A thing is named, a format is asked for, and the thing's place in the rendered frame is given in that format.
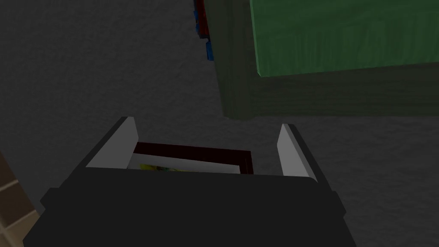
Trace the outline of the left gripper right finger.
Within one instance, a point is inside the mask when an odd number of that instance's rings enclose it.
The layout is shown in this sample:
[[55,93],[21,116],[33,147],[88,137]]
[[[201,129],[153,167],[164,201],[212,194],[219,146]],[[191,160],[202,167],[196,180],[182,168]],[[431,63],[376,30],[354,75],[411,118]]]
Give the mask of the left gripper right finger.
[[318,181],[316,161],[294,125],[284,123],[281,126],[277,150],[284,176],[308,177]]

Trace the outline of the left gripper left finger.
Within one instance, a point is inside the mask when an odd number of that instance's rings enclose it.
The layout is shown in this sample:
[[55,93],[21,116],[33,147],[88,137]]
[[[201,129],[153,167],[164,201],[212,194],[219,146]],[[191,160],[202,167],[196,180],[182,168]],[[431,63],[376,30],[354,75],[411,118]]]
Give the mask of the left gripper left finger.
[[133,117],[121,117],[84,159],[85,167],[127,169],[138,142]]

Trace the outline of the dark framed picture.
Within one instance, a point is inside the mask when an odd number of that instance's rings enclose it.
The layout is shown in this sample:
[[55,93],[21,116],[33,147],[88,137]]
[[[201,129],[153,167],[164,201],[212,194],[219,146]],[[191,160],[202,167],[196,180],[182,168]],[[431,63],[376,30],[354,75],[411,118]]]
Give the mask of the dark framed picture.
[[182,171],[253,174],[250,151],[138,142],[128,164],[142,164]]

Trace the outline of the green wooden cabinet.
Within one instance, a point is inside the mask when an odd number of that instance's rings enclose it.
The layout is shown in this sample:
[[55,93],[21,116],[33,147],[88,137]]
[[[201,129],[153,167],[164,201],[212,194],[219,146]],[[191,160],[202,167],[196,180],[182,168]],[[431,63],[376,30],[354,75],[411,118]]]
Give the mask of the green wooden cabinet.
[[439,116],[439,0],[204,0],[223,115]]

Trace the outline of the red and blue object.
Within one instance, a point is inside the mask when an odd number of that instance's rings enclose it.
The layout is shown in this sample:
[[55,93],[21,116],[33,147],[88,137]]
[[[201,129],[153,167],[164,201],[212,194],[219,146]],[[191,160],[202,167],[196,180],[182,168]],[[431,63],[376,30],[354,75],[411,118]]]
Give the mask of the red and blue object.
[[204,6],[204,0],[193,0],[195,29],[200,39],[207,39],[206,54],[209,61],[214,61],[213,50],[211,46],[210,34],[207,24],[207,16]]

